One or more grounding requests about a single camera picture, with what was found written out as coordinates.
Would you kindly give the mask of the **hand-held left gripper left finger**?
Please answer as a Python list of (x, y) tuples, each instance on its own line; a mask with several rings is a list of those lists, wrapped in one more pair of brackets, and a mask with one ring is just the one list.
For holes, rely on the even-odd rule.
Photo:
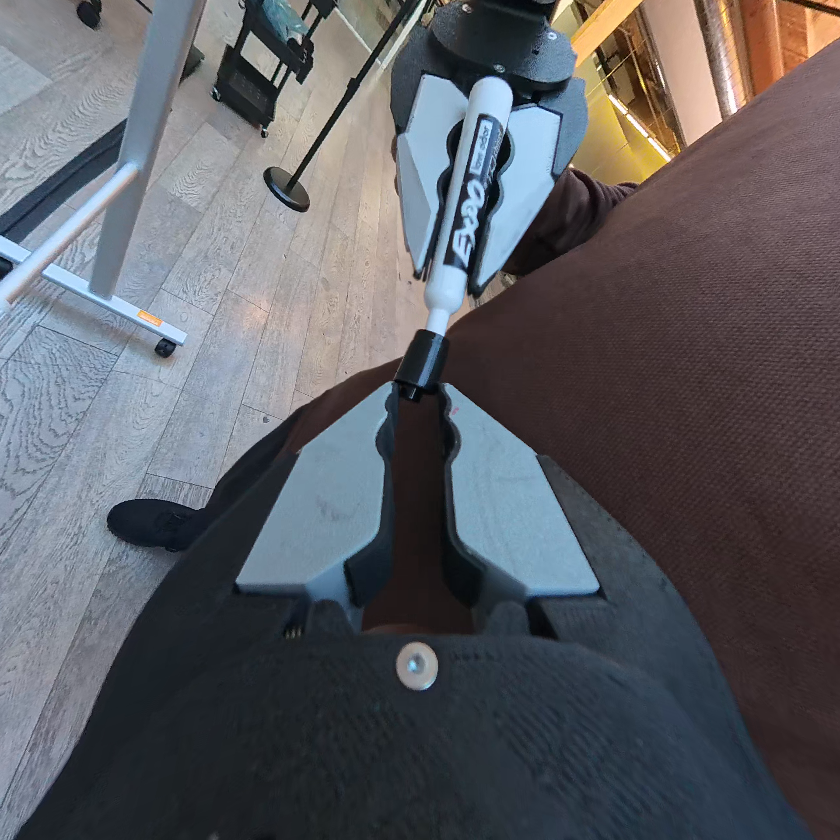
[(391, 577), (400, 395), (387, 382), (303, 446), (237, 588), (338, 603), (351, 624)]

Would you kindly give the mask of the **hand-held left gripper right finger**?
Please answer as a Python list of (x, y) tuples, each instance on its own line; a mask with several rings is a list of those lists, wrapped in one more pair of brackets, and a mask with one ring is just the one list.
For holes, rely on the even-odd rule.
[(438, 407), (444, 580), (474, 626), (503, 603), (597, 595), (538, 454), (451, 384), (439, 386)]

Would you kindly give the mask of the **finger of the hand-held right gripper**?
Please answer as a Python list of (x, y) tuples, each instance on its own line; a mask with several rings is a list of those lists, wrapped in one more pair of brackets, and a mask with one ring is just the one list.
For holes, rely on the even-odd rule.
[(553, 189), (560, 128), (561, 116), (542, 108), (511, 112), (510, 154), (496, 177), (499, 197), (482, 228), (469, 292), (484, 291), (504, 267)]
[(403, 232), (417, 276), (427, 263), (443, 205), (438, 183), (449, 168), (448, 137), (463, 122), (467, 104), (452, 81), (424, 74), (406, 130), (396, 138)]

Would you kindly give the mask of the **black dry-erase marker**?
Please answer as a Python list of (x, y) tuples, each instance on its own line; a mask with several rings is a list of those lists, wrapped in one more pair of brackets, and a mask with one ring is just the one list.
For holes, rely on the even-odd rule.
[(482, 78), (469, 94), (424, 293), (426, 330), (440, 337), (466, 294), (511, 106), (512, 90), (497, 77)]

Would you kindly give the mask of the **black marker cap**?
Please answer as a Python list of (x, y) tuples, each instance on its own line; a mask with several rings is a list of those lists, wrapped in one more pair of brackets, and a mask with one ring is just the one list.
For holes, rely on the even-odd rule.
[(415, 332), (394, 377), (403, 400), (418, 403), (425, 395), (437, 393), (448, 346), (448, 339), (437, 332)]

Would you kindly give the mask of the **person's right forearm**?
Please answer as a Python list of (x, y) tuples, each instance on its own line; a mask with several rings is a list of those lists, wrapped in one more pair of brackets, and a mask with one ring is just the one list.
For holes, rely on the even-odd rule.
[(609, 185), (581, 170), (567, 168), (511, 252), (502, 270), (524, 277), (588, 241), (607, 215), (639, 184)]

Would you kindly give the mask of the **person's dark trousered leg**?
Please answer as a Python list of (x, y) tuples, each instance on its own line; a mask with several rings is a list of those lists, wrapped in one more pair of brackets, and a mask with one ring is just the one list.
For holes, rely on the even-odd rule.
[(267, 436), (251, 446), (219, 480), (204, 508), (195, 511), (179, 528), (175, 550), (187, 550), (215, 521), (225, 515), (262, 477), (280, 454), (283, 446), (308, 406), (300, 406)]

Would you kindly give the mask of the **black round-base stand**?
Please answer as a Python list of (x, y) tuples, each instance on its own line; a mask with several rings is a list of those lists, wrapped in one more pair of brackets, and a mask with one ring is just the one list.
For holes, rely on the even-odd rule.
[(385, 66), (385, 63), (380, 62), (385, 48), (391, 42), (394, 42), (391, 55), (395, 56), (402, 43), (399, 38), (406, 39), (412, 28), (419, 23), (424, 15), (444, 4), (445, 2), (435, 1), (410, 1), (402, 4), (400, 10), (395, 14), (393, 20), (387, 25), (384, 33), (370, 51), (361, 68), (349, 79), (341, 99), (332, 110), (307, 152), (303, 155), (297, 168), (293, 172), (288, 172), (281, 166), (276, 165), (265, 169), (264, 181), (269, 192), (277, 200), (296, 213), (304, 214), (309, 210), (311, 199), (307, 189), (301, 184), (301, 178), (314, 157), (320, 152), (324, 141), (329, 137), (335, 124), (340, 120), (344, 111), (352, 102), (352, 99), (361, 89), (367, 76), (373, 70), (374, 65), (379, 64), (381, 67)]

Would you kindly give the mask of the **person's black shoe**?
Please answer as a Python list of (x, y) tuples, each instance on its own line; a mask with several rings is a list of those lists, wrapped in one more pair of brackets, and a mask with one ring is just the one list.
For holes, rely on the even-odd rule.
[(108, 512), (106, 526), (124, 543), (179, 553), (187, 545), (185, 534), (196, 514), (196, 509), (170, 500), (126, 500)]

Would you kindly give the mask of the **black utility cart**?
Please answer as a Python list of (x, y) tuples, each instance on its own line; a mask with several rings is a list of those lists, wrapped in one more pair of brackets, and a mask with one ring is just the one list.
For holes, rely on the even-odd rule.
[[(334, 1), (308, 2), (299, 14), (289, 2), (245, 1), (243, 24), (233, 45), (226, 45), (212, 97), (234, 110), (266, 138), (276, 116), (277, 100), (290, 77), (302, 84), (313, 67), (313, 35), (337, 7)], [(243, 55), (249, 36), (277, 59), (272, 77)]]

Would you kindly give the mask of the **silver-framed rolling whiteboard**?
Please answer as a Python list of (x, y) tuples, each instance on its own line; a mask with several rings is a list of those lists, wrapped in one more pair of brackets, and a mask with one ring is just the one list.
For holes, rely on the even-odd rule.
[[(35, 250), (28, 251), (2, 237), (2, 257), (14, 264), (1, 283), (2, 319), (37, 279), (45, 278), (150, 331), (159, 338), (154, 351), (163, 358), (185, 344), (183, 330), (117, 297), (115, 291), (205, 5), (204, 1), (155, 3), (116, 171)], [(56, 258), (101, 215), (104, 218), (92, 275), (84, 280), (58, 266)]]

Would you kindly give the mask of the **silver metal duct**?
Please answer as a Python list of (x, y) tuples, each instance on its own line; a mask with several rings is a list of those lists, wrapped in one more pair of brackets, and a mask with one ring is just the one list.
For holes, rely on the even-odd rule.
[(723, 119), (754, 97), (740, 1), (695, 1), (712, 84)]

